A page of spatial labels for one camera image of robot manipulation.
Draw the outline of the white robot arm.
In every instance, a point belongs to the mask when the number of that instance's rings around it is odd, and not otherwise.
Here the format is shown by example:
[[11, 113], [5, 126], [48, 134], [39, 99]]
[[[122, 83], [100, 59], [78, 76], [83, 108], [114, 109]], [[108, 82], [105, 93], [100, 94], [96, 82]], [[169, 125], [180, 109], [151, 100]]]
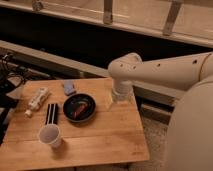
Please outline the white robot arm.
[[162, 171], [213, 171], [213, 51], [152, 61], [129, 53], [110, 62], [108, 73], [115, 101], [137, 86], [174, 108]]

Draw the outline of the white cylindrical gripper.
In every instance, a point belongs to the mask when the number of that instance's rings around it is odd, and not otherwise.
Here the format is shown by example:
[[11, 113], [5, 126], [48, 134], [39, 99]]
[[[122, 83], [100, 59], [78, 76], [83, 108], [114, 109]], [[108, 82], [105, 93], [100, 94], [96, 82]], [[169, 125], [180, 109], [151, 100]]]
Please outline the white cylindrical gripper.
[[114, 80], [112, 87], [112, 96], [109, 93], [106, 96], [106, 107], [109, 109], [112, 105], [112, 99], [117, 101], [129, 101], [133, 94], [131, 81]]

